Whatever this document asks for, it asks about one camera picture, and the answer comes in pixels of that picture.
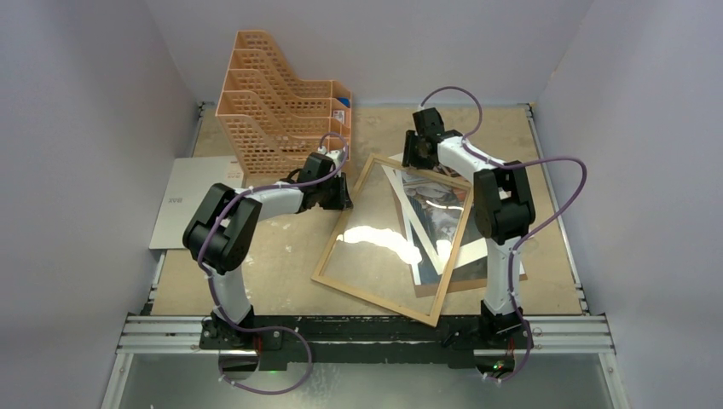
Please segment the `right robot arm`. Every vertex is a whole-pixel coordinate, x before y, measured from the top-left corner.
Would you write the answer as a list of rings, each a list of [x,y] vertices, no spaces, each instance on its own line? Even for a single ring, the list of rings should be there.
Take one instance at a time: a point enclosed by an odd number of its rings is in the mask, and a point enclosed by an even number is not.
[[[526,171],[468,144],[457,130],[446,130],[439,111],[420,108],[414,130],[405,135],[404,167],[447,167],[472,184],[474,222],[487,247],[487,284],[478,334],[498,347],[522,328],[518,295],[521,261],[513,246],[529,232],[535,206]]]

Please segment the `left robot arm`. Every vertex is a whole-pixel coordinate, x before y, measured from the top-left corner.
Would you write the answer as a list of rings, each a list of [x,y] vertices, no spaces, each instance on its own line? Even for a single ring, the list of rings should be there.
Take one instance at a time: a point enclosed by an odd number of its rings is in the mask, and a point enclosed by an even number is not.
[[[353,204],[342,171],[348,154],[320,148],[301,169],[261,187],[233,189],[212,185],[192,216],[182,244],[204,272],[214,303],[211,317],[223,322],[221,337],[232,348],[249,345],[256,327],[241,265],[258,223],[315,207],[350,210]]]

